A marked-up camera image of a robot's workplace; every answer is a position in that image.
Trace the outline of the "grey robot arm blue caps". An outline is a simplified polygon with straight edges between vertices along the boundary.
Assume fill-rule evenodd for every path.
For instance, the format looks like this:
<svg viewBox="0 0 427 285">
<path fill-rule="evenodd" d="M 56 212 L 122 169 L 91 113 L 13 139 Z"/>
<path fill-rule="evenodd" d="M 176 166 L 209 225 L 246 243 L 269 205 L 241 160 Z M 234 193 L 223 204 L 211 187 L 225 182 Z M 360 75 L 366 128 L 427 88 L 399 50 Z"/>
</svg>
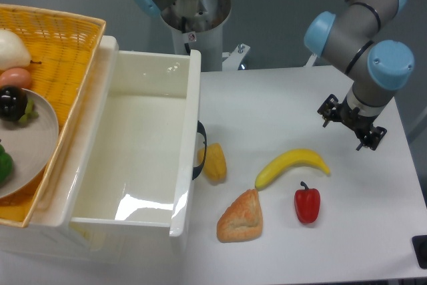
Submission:
<svg viewBox="0 0 427 285">
<path fill-rule="evenodd" d="M 304 35 L 304 45 L 353 82 L 343 101 L 331 95 L 318 112 L 325 122 L 352 130 L 360 146 L 375 150 L 386 130 L 376 127 L 394 94 L 405 86 L 414 68 L 414 55 L 403 43 L 374 42 L 374 36 L 401 12 L 407 0 L 344 0 L 341 15 L 319 14 Z M 159 16 L 169 27 L 177 54 L 201 53 L 203 71 L 221 71 L 223 26 L 231 0 L 134 0 L 146 14 Z"/>
</svg>

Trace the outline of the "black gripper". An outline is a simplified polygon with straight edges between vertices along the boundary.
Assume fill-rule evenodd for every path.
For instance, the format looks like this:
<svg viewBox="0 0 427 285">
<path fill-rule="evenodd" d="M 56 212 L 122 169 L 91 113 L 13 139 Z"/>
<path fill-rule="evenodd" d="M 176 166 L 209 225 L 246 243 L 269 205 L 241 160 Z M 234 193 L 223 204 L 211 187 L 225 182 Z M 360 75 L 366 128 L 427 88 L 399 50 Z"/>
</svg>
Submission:
<svg viewBox="0 0 427 285">
<path fill-rule="evenodd" d="M 360 109 L 358 107 L 351 109 L 346 101 L 339 105 L 338 98 L 334 94 L 325 99 L 317 113 L 324 120 L 322 127 L 326 127 L 330 122 L 340 122 L 351 129 L 360 141 L 357 151 L 362 148 L 375 151 L 387 134 L 386 128 L 373 126 L 377 115 L 370 117 L 360 115 Z"/>
</svg>

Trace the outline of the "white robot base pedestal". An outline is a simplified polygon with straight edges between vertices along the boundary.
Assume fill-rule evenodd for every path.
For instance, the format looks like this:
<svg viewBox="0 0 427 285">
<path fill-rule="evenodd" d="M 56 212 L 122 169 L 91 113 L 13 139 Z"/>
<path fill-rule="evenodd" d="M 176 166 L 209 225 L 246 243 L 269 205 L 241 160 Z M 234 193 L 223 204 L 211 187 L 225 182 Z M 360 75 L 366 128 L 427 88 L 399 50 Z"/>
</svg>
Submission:
<svg viewBox="0 0 427 285">
<path fill-rule="evenodd" d="M 243 70 L 250 46 L 240 43 L 223 50 L 223 27 L 230 17 L 231 0 L 177 0 L 161 13 L 171 31 L 174 52 L 201 53 L 201 71 Z"/>
</svg>

